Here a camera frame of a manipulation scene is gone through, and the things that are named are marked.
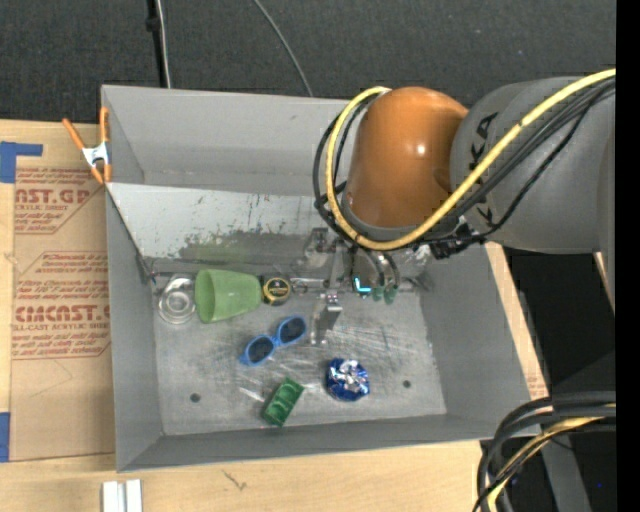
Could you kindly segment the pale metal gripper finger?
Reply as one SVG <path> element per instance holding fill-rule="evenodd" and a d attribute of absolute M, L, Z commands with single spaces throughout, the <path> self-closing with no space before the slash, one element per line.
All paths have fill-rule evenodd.
<path fill-rule="evenodd" d="M 339 294 L 337 292 L 327 293 L 319 317 L 319 330 L 322 332 L 332 330 L 342 312 L 343 306 Z"/>
<path fill-rule="evenodd" d="M 323 295 L 320 294 L 317 296 L 314 301 L 314 307 L 311 314 L 311 328 L 309 334 L 309 340 L 311 345 L 318 345 L 321 343 L 321 326 L 320 321 L 323 312 Z"/>

